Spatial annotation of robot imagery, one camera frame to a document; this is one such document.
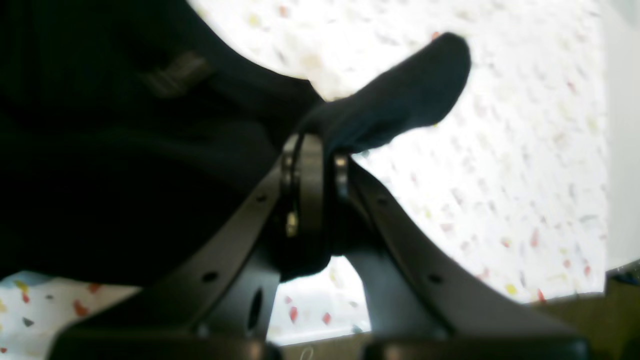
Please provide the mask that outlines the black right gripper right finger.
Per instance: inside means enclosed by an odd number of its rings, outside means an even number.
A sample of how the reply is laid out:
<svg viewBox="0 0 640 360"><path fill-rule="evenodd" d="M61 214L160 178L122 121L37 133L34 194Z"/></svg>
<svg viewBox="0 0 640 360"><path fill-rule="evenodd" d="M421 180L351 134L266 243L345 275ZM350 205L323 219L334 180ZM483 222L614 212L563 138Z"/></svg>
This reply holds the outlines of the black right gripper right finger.
<svg viewBox="0 0 640 360"><path fill-rule="evenodd" d="M571 326L507 299L463 269L379 180L334 157L345 257L365 289L373 340L364 360L589 360Z"/></svg>

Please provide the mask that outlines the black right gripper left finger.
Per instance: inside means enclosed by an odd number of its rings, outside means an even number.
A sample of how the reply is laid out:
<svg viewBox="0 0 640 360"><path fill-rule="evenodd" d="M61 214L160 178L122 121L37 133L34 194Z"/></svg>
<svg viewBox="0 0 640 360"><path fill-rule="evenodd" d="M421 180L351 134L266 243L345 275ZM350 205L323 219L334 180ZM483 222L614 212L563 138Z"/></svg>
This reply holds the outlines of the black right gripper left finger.
<svg viewBox="0 0 640 360"><path fill-rule="evenodd" d="M176 271L64 329L52 360L280 360L266 341L281 269L271 246L322 229L323 145L296 134L230 219Z"/></svg>

